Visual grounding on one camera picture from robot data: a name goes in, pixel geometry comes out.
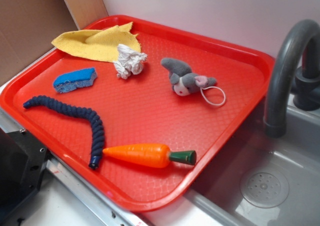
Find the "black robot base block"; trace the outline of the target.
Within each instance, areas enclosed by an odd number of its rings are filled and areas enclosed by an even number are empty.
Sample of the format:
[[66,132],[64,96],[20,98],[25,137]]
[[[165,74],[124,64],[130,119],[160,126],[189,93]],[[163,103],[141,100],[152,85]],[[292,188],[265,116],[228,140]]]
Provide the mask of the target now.
[[40,190],[48,149],[30,132],[0,134],[0,222]]

